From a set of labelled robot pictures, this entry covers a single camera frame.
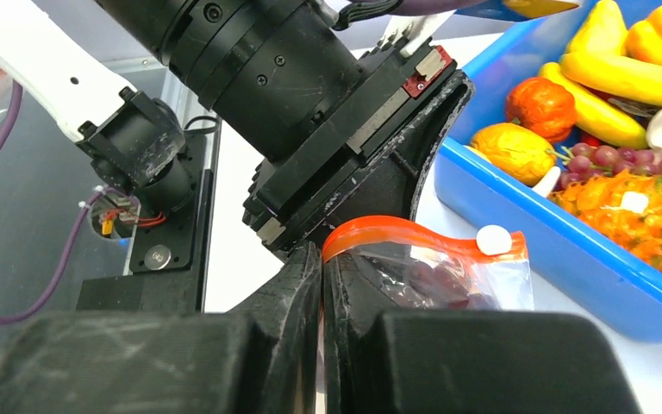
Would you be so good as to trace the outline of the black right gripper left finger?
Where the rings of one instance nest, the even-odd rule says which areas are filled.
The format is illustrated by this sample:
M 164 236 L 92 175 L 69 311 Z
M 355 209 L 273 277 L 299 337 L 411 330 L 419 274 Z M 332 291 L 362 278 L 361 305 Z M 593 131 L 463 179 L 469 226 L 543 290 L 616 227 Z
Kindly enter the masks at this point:
M 39 317 L 0 352 L 0 413 L 312 413 L 321 282 L 307 243 L 223 314 Z

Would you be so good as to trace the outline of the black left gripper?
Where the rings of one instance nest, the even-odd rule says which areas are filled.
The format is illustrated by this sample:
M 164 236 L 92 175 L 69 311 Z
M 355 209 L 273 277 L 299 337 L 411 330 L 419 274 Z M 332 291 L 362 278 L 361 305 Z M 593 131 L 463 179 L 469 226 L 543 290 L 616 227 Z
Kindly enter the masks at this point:
M 442 45 L 426 42 L 409 57 L 402 48 L 363 53 L 351 85 L 334 87 L 309 113 L 305 142 L 256 167 L 242 220 L 269 251 L 322 243 L 356 217 L 415 217 L 434 157 L 474 87 Z

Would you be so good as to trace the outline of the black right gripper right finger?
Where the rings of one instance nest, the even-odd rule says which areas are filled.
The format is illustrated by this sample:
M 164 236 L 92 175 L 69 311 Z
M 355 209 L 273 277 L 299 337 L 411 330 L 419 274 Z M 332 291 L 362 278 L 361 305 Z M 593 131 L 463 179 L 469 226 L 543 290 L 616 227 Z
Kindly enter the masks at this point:
M 343 254 L 323 267 L 329 413 L 637 413 L 600 329 L 564 313 L 401 307 Z

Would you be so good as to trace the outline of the dark purple toy grapes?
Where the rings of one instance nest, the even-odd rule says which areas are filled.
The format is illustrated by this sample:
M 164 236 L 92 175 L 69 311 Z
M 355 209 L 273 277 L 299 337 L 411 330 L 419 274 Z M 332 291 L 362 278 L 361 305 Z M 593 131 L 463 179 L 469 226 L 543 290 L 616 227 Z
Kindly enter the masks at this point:
M 403 262 L 378 260 L 375 285 L 395 304 L 419 309 L 495 310 L 496 300 L 481 292 L 456 260 L 434 266 L 409 258 Z

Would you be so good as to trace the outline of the orange toy pineapple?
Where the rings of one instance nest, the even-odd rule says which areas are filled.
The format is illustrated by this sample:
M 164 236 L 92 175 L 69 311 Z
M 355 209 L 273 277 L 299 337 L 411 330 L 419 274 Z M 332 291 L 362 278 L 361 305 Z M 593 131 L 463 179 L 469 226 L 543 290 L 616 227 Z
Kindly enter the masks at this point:
M 597 176 L 550 200 L 662 273 L 662 174 Z

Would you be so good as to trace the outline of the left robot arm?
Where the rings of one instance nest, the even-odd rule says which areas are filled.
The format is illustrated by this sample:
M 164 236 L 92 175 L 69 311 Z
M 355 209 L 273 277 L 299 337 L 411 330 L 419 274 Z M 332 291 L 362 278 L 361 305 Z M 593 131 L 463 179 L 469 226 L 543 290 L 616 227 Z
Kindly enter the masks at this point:
M 473 85 L 405 28 L 355 57 L 338 38 L 399 1 L 102 1 L 101 9 L 263 157 L 244 223 L 277 255 L 369 215 L 413 219 Z M 188 141 L 157 100 L 30 1 L 0 1 L 0 68 L 107 184 L 166 216 L 189 199 Z

